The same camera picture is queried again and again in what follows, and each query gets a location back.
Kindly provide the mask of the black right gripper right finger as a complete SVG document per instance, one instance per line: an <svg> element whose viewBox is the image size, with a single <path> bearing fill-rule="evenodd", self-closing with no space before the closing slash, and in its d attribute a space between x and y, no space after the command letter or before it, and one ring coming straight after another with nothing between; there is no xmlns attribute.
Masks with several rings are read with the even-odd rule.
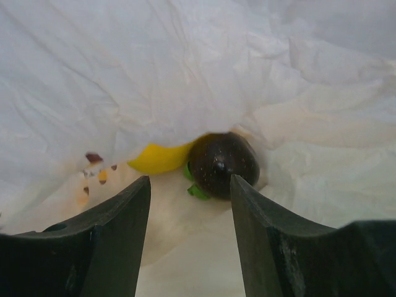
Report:
<svg viewBox="0 0 396 297"><path fill-rule="evenodd" d="M394 296L395 221L331 228L231 179L231 204L247 296Z"/></svg>

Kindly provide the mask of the banana print plastic bag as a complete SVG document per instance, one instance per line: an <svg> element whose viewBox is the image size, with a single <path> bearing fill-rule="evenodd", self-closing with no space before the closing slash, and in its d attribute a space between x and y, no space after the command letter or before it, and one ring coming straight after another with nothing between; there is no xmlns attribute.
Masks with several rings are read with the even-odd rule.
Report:
<svg viewBox="0 0 396 297"><path fill-rule="evenodd" d="M228 131L288 210L395 218L395 2L1 2L1 233L108 200L149 144Z"/></svg>

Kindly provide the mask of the yellow fake banana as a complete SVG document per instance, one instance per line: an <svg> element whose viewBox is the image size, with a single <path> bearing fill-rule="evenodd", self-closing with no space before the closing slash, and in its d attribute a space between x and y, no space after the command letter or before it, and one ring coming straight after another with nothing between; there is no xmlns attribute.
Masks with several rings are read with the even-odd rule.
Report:
<svg viewBox="0 0 396 297"><path fill-rule="evenodd" d="M176 147L149 144L137 158L127 161L127 164L144 174L173 171L187 162L189 152L196 142L197 139Z"/></svg>

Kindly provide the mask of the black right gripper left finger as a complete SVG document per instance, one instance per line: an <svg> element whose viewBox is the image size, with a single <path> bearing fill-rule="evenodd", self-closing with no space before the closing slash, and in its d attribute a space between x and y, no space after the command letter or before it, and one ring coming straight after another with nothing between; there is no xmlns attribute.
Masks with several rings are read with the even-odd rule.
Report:
<svg viewBox="0 0 396 297"><path fill-rule="evenodd" d="M1 235L1 295L134 296L150 197L143 176L42 232Z"/></svg>

